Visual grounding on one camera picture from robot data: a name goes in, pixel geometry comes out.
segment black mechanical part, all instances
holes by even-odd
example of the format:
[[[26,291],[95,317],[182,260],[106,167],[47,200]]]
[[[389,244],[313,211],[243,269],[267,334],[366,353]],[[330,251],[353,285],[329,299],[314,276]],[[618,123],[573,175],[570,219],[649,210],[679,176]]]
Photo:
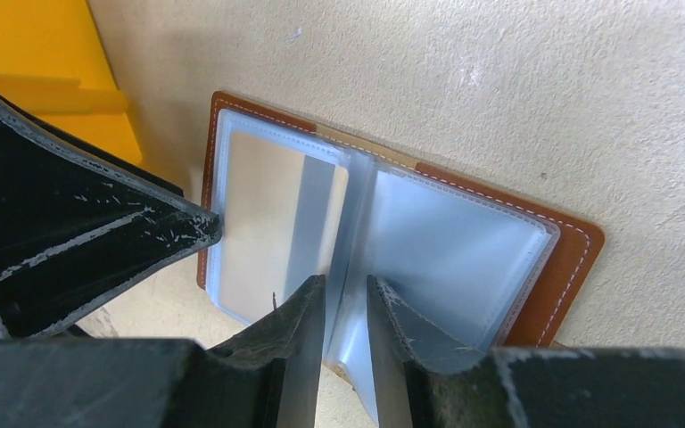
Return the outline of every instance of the black mechanical part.
[[[218,216],[165,188],[0,98],[0,337],[59,333],[216,243]]]
[[[684,427],[685,350],[513,349],[459,343],[368,278],[379,424]]]
[[[211,350],[188,340],[0,341],[0,428],[314,426],[324,277]]]

